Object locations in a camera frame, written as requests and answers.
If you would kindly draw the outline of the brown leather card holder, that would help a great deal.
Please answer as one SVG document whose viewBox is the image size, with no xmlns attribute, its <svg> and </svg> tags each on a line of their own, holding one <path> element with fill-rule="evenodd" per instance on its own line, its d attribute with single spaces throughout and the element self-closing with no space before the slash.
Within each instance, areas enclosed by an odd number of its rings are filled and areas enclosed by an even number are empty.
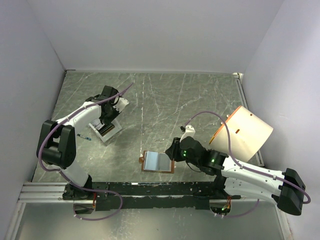
<svg viewBox="0 0 320 240">
<path fill-rule="evenodd" d="M 174 161 L 165 152 L 145 150 L 140 155 L 139 163 L 142 172 L 173 174 L 175 169 Z"/>
</svg>

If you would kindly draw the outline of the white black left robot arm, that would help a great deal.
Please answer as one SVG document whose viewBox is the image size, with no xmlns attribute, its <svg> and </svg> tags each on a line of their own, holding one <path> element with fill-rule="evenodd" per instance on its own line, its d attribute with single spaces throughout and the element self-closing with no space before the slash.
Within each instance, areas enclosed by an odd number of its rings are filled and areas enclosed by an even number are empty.
<svg viewBox="0 0 320 240">
<path fill-rule="evenodd" d="M 63 199 L 86 200 L 94 192 L 92 177 L 76 161 L 78 134 L 89 126 L 105 143 L 122 129 L 117 117 L 128 103 L 116 88 L 106 85 L 101 94 L 87 98 L 72 113 L 42 124 L 36 156 L 41 166 L 48 165 L 45 171 L 67 178 Z"/>
</svg>

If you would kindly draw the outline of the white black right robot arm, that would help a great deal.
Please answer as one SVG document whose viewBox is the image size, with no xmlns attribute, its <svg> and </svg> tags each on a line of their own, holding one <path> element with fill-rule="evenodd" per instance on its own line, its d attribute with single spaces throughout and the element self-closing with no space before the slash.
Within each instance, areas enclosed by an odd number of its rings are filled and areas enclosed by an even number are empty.
<svg viewBox="0 0 320 240">
<path fill-rule="evenodd" d="M 306 186 L 291 168 L 269 170 L 233 160 L 226 153 L 206 149 L 190 136 L 175 137 L 165 154 L 172 161 L 192 164 L 201 172 L 214 176 L 212 193 L 218 199 L 249 197 L 275 204 L 289 215 L 302 214 Z"/>
</svg>

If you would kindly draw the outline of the gold striped credit card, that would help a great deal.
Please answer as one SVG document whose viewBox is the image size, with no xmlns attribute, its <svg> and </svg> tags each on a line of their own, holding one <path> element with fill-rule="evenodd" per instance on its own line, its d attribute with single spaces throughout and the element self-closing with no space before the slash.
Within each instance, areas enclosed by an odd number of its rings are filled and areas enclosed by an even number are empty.
<svg viewBox="0 0 320 240">
<path fill-rule="evenodd" d="M 99 130 L 99 134 L 101 136 L 105 136 L 106 134 L 108 134 L 111 130 L 113 130 L 115 128 L 115 126 L 111 123 L 109 125 L 103 125 Z"/>
</svg>

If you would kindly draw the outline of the white card box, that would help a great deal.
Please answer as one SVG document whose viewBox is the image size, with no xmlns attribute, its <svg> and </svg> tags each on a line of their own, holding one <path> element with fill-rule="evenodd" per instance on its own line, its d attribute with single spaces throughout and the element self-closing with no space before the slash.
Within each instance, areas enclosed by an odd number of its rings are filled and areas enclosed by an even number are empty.
<svg viewBox="0 0 320 240">
<path fill-rule="evenodd" d="M 89 123 L 88 126 L 92 128 L 92 130 L 103 143 L 108 141 L 122 130 L 122 127 L 117 119 L 114 119 L 110 124 L 101 123 L 99 119 L 96 119 Z"/>
</svg>

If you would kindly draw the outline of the blue pen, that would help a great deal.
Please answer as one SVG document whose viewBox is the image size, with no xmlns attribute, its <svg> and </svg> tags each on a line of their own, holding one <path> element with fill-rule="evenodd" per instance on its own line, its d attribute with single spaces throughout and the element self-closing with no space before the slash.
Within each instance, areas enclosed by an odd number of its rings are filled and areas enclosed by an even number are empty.
<svg viewBox="0 0 320 240">
<path fill-rule="evenodd" d="M 87 136 L 84 136 L 82 134 L 77 134 L 78 137 L 82 138 L 82 139 L 85 139 L 85 140 L 88 140 L 88 141 L 91 141 L 92 139 L 90 137 L 87 137 Z"/>
</svg>

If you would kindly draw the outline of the white cylinder with wooden base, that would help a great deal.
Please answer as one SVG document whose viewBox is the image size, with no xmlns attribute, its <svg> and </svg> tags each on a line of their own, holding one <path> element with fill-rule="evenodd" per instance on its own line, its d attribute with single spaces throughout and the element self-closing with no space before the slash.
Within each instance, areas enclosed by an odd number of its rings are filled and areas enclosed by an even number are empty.
<svg viewBox="0 0 320 240">
<path fill-rule="evenodd" d="M 273 132 L 273 127 L 265 123 L 244 106 L 239 106 L 221 125 L 209 141 L 212 150 L 225 154 L 229 146 L 233 156 L 247 163 Z"/>
</svg>

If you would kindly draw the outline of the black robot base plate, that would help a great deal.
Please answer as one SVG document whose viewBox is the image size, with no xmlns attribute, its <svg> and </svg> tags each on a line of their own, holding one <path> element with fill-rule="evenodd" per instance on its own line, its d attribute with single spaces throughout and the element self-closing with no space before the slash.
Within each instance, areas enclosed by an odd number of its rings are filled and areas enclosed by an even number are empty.
<svg viewBox="0 0 320 240">
<path fill-rule="evenodd" d="M 187 182 L 94 182 L 93 191 L 67 184 L 62 199 L 95 204 L 97 211 L 122 209 L 194 208 L 209 210 L 210 201 L 226 202 L 222 183 Z"/>
</svg>

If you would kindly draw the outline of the aluminium front rail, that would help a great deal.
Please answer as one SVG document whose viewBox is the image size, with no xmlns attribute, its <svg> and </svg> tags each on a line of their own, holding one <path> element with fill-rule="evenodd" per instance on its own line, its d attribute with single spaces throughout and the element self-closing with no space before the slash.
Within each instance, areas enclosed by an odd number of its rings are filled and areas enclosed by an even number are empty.
<svg viewBox="0 0 320 240">
<path fill-rule="evenodd" d="M 26 182 L 18 197 L 18 203 L 75 203 L 89 204 L 87 200 L 64 200 L 65 182 Z"/>
</svg>

